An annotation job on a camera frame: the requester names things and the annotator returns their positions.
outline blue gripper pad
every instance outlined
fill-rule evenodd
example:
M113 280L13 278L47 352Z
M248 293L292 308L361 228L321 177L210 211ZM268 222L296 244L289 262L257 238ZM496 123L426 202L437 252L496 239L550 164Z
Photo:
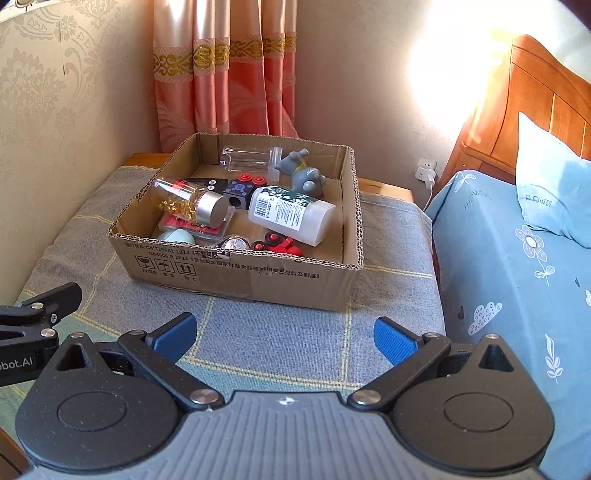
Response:
M383 356L396 366L406 360L423 344L423 340L387 317L374 324L374 343Z
M189 351L196 338L197 320L185 312L150 333L146 344L175 364Z

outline white plastic bottle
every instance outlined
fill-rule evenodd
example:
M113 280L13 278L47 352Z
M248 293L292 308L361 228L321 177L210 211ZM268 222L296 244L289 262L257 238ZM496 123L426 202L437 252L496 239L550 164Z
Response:
M326 237L336 206L282 187L261 187L252 195L248 219L315 247Z

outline wooden headboard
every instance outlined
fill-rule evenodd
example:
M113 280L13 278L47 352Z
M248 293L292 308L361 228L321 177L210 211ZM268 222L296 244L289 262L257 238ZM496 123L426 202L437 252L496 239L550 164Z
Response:
M466 169L515 183L518 112L591 160L591 85L522 35L491 71L486 94L464 123L435 192Z

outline pink curtain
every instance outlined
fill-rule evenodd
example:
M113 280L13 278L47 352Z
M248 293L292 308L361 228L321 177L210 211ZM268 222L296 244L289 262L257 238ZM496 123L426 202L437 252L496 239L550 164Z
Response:
M160 139L195 132L297 137L297 0L155 0Z

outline black toy block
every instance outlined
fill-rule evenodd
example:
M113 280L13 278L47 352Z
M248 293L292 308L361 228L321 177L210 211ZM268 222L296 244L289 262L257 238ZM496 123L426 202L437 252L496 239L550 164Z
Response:
M237 179L230 180L223 194L228 197L230 205L237 209L248 210L253 192L266 185L265 177L253 178L249 173L243 173Z

